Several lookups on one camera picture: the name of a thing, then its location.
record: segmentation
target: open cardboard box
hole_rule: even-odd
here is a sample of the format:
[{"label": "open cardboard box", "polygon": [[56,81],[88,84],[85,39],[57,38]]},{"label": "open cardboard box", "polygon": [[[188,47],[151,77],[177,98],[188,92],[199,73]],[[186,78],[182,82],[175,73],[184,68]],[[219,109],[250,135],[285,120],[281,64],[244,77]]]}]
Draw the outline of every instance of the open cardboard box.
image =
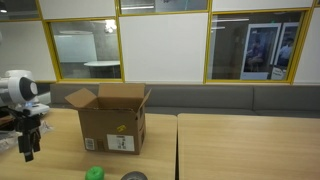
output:
[{"label": "open cardboard box", "polygon": [[79,114],[85,148],[140,154],[146,135],[144,84],[102,83],[98,96],[83,88],[65,99]]}]

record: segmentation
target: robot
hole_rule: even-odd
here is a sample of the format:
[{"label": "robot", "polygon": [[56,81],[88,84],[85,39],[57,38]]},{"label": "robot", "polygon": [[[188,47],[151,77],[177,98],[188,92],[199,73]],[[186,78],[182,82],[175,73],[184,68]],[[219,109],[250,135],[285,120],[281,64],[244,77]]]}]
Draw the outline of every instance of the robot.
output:
[{"label": "robot", "polygon": [[25,70],[11,70],[0,78],[0,111],[13,117],[18,137],[19,152],[25,161],[34,159],[33,152],[40,151],[41,116],[49,111],[49,106],[39,103],[37,85],[32,73]]}]

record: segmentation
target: green object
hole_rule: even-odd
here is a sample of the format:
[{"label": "green object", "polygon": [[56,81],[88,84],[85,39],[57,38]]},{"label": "green object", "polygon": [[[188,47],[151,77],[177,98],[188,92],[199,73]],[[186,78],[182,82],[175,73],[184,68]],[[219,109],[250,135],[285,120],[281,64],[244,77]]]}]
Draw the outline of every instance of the green object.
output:
[{"label": "green object", "polygon": [[104,170],[100,166],[91,167],[87,173],[85,180],[104,180]]}]

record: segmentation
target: window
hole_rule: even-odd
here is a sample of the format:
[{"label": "window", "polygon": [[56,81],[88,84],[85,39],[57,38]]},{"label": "window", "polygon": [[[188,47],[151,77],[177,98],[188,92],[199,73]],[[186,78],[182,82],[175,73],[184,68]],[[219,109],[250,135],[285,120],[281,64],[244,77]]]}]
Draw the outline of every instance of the window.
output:
[{"label": "window", "polygon": [[121,78],[114,19],[49,25],[62,78]]},{"label": "window", "polygon": [[121,14],[207,10],[208,0],[120,0]]},{"label": "window", "polygon": [[0,0],[0,20],[39,18],[35,0]]},{"label": "window", "polygon": [[207,79],[286,80],[302,15],[214,15]]}]

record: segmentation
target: whiteboard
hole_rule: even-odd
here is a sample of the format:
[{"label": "whiteboard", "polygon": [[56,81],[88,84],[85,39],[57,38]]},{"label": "whiteboard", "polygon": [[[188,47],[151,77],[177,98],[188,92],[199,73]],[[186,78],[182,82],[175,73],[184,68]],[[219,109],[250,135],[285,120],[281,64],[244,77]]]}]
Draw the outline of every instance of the whiteboard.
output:
[{"label": "whiteboard", "polygon": [[28,70],[35,80],[56,81],[40,21],[2,22],[0,31],[0,77],[8,70]]},{"label": "whiteboard", "polygon": [[202,83],[207,13],[120,18],[125,80]]},{"label": "whiteboard", "polygon": [[54,35],[54,40],[62,63],[97,61],[93,34]]}]

